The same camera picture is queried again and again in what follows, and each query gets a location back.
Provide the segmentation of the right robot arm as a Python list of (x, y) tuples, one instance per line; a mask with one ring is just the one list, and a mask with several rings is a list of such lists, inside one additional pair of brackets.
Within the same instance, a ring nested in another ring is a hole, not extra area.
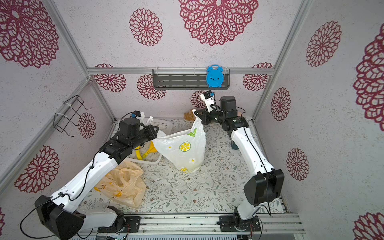
[(281, 195), (284, 173), (277, 170), (267, 160), (257, 145), (247, 120), (238, 114), (236, 99), (224, 96), (220, 105), (216, 105), (212, 91), (200, 95), (205, 108), (195, 112), (203, 125), (218, 123), (227, 132), (232, 141), (232, 147), (239, 150), (248, 166), (251, 178), (244, 186), (245, 200), (235, 208), (233, 219), (227, 224), (238, 231), (260, 223), (256, 212), (260, 208), (270, 210), (269, 204)]

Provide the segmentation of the beige plastic bag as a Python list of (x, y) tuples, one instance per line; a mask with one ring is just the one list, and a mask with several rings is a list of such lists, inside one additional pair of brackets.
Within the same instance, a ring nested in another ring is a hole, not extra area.
[(137, 164), (124, 160), (108, 172), (94, 187), (120, 205), (138, 208), (143, 201), (147, 186), (142, 180), (144, 171)]

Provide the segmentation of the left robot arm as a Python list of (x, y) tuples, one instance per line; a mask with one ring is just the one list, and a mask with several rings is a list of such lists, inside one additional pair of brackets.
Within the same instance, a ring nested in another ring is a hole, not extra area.
[(102, 178), (115, 169), (134, 149), (154, 140), (159, 127), (145, 126), (137, 118), (120, 121), (118, 132), (99, 148), (90, 163), (51, 196), (35, 201), (40, 222), (61, 240), (69, 240), (87, 229), (107, 228), (120, 232), (126, 226), (123, 212), (107, 207), (100, 212), (80, 213), (78, 207)]

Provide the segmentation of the white plastic bag lemon print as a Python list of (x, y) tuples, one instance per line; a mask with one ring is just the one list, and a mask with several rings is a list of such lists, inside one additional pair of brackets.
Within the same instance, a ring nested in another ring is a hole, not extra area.
[(199, 118), (189, 130), (167, 136), (159, 131), (152, 142), (157, 152), (172, 162), (177, 170), (187, 168), (191, 173), (198, 170), (204, 161), (206, 133)]

